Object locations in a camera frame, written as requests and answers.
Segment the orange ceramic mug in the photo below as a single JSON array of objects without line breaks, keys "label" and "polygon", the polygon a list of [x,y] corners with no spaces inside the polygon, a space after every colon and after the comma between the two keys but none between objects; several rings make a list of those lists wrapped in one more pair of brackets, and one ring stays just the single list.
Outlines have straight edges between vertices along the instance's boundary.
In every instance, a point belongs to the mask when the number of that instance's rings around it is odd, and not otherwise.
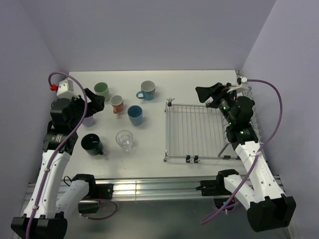
[{"label": "orange ceramic mug", "polygon": [[113,107],[113,113],[118,114],[124,109],[124,101],[123,98],[119,95],[114,95],[110,99],[110,103]]}]

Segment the blue flowered mug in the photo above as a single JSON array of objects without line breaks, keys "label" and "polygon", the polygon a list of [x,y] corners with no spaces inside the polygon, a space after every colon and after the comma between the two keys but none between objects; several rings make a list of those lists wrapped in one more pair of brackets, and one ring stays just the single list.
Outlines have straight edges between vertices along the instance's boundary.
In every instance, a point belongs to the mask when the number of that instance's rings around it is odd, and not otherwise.
[{"label": "blue flowered mug", "polygon": [[141,90],[136,93],[138,99],[153,100],[155,97],[156,86],[152,81],[144,81],[141,83]]}]

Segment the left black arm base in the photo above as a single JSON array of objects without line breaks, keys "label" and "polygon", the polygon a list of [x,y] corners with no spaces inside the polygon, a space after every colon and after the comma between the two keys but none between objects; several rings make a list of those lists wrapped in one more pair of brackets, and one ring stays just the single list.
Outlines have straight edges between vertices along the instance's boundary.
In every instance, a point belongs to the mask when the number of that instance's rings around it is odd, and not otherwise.
[{"label": "left black arm base", "polygon": [[113,184],[97,184],[92,194],[85,196],[78,204],[78,211],[81,214],[95,214],[98,212],[101,202],[90,201],[90,199],[111,200],[113,195]]}]

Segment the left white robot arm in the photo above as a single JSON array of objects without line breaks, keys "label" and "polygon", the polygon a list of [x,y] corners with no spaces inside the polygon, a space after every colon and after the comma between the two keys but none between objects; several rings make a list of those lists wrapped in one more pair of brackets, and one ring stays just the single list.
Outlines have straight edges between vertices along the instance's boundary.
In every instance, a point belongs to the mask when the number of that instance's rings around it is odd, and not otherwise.
[{"label": "left white robot arm", "polygon": [[14,217],[11,229],[21,239],[62,239],[67,231],[72,212],[83,199],[97,193],[95,178],[77,174],[66,192],[58,197],[64,170],[78,139],[76,126],[81,118],[91,117],[104,109],[103,96],[84,90],[90,99],[85,103],[81,96],[58,98],[51,103],[51,121],[43,140],[42,163],[38,179],[21,217]]}]

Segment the plain blue cup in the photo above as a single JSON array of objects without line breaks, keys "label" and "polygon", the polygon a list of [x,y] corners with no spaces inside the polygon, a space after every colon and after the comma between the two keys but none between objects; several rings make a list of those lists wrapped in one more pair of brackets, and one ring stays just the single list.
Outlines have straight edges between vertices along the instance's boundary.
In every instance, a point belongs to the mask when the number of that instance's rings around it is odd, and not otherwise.
[{"label": "plain blue cup", "polygon": [[140,106],[134,105],[128,108],[128,117],[134,126],[143,123],[143,110]]}]

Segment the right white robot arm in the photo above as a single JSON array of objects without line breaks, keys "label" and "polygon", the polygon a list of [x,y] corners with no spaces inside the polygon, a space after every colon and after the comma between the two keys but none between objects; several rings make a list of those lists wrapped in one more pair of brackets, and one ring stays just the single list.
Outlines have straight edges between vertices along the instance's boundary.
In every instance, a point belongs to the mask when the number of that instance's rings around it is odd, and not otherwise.
[{"label": "right white robot arm", "polygon": [[212,102],[206,106],[221,111],[228,122],[227,139],[247,170],[244,178],[234,169],[218,172],[216,190],[221,194],[230,192],[231,195],[218,211],[207,215],[202,224],[227,210],[229,203],[236,198],[246,209],[253,231],[288,227],[296,202],[278,185],[263,156],[263,145],[251,125],[254,100],[247,96],[236,96],[236,88],[221,83],[211,87],[196,87],[195,90],[201,103],[212,98]]}]

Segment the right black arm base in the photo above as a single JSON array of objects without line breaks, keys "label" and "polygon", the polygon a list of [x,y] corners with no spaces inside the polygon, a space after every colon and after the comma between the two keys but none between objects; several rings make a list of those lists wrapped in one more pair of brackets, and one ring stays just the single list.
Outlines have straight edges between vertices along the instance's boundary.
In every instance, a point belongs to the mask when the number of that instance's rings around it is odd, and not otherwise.
[{"label": "right black arm base", "polygon": [[202,180],[196,187],[203,197],[212,197],[216,208],[221,208],[231,195],[229,191],[218,185],[217,180]]}]

